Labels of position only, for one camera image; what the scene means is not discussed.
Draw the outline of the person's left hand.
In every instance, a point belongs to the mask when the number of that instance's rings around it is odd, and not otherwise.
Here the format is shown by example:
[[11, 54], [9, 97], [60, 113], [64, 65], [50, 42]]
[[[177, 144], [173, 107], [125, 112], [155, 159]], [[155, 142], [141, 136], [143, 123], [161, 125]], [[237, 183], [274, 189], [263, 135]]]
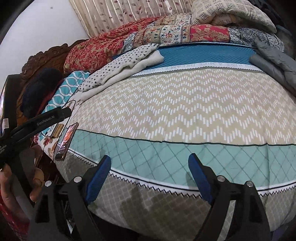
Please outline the person's left hand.
[[17, 177], [12, 173], [8, 164], [1, 168], [1, 198], [4, 206], [12, 212], [16, 219], [29, 223], [33, 217], [33, 207], [30, 201], [37, 202], [44, 185], [44, 173], [35, 167], [35, 162], [41, 159], [43, 151], [39, 145], [25, 149], [20, 153], [20, 160], [26, 165], [27, 177], [32, 191], [27, 197], [22, 190]]

